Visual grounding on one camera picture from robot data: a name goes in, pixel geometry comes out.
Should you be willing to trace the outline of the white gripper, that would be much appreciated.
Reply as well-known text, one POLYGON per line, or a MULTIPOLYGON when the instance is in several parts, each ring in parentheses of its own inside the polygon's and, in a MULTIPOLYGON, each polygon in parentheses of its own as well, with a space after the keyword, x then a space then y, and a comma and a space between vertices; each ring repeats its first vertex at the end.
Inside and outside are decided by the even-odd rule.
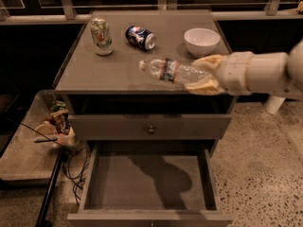
POLYGON ((206 77, 197 82, 186 83, 185 88, 194 95, 215 96, 220 93, 221 85, 232 96, 250 95, 247 86, 247 70, 254 56, 254 53, 246 51, 235 52, 228 56, 210 55, 195 60, 191 65, 196 69, 215 72, 219 68, 218 80, 206 77))

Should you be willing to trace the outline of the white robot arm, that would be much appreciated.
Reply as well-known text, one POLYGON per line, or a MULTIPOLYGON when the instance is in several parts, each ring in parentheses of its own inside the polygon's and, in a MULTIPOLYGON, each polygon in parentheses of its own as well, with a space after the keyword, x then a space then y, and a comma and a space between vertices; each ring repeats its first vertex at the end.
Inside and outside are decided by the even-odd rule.
POLYGON ((303 100, 303 41, 289 53, 234 52, 200 58, 191 65, 208 72, 204 78, 185 84, 194 95, 267 94, 265 109, 270 114, 275 114, 286 98, 303 100))

